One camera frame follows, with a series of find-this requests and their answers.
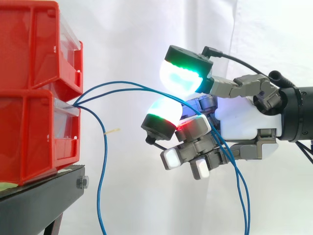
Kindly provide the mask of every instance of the white backdrop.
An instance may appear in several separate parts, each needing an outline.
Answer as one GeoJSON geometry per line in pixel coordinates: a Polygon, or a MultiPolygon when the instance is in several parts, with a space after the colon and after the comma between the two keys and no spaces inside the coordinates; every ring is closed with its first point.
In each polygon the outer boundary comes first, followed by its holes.
{"type": "MultiPolygon", "coordinates": [[[[275,4],[270,0],[58,2],[84,43],[85,90],[108,81],[128,80],[165,91],[158,71],[170,44],[197,52],[205,45],[230,50],[265,73],[277,69],[297,85],[313,83],[309,80],[313,17],[304,0],[275,4]]],[[[232,79],[244,73],[250,71],[233,63],[228,66],[224,59],[214,64],[214,75],[232,79]]],[[[94,94],[117,87],[125,86],[94,94]]],[[[86,104],[107,130],[121,129],[108,135],[109,158],[101,197],[108,234],[242,235],[244,221],[232,166],[213,170],[210,183],[195,181],[188,164],[165,171],[160,151],[145,143],[146,133],[140,126],[157,98],[156,94],[128,92],[86,104]]],[[[79,163],[86,165],[90,185],[64,213],[61,235],[101,234],[96,190],[103,137],[99,124],[85,112],[81,136],[79,163]]],[[[311,234],[313,166],[295,146],[281,144],[267,161],[241,161],[238,165],[249,186],[251,234],[311,234]]]]}

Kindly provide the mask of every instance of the red plastic drawer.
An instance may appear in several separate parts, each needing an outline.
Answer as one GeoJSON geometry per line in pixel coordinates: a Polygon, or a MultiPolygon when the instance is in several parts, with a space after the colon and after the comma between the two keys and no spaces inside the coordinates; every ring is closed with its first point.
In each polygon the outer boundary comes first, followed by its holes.
{"type": "Polygon", "coordinates": [[[79,161],[80,110],[62,105],[47,90],[0,91],[0,182],[23,185],[79,161]]]}
{"type": "Polygon", "coordinates": [[[63,101],[83,92],[83,45],[54,1],[0,1],[0,90],[47,89],[63,101]]]}

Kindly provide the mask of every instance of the yellow tag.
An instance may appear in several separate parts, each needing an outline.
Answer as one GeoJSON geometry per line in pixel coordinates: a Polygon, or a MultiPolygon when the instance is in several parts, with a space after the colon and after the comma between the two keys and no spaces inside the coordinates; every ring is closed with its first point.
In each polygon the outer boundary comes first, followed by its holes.
{"type": "Polygon", "coordinates": [[[17,186],[18,186],[17,184],[13,183],[0,183],[0,192],[8,188],[15,188],[17,186]]]}
{"type": "Polygon", "coordinates": [[[112,133],[112,132],[115,132],[115,131],[120,131],[120,130],[121,130],[121,129],[116,128],[116,129],[114,129],[114,130],[107,131],[107,132],[103,133],[103,135],[107,135],[107,134],[109,134],[109,133],[112,133]]]}

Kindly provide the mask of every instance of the black metal stand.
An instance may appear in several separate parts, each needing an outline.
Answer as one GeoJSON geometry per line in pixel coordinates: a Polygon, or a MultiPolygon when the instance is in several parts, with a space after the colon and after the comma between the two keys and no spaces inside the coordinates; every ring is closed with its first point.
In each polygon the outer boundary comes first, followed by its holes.
{"type": "Polygon", "coordinates": [[[85,175],[85,166],[66,170],[0,192],[0,235],[37,235],[42,230],[44,235],[57,235],[63,212],[84,194],[77,182],[85,175]]]}
{"type": "Polygon", "coordinates": [[[63,213],[58,218],[56,218],[56,220],[54,220],[51,224],[49,224],[48,227],[46,227],[44,235],[58,235],[59,234],[62,216],[63,216],[63,213]]]}

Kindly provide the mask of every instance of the metal bolt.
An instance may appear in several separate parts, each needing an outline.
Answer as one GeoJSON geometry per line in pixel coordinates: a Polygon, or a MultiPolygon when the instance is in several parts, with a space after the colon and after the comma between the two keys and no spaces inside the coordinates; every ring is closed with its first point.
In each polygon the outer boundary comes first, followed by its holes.
{"type": "Polygon", "coordinates": [[[76,182],[77,188],[86,189],[89,185],[89,177],[87,175],[80,176],[76,182]]]}

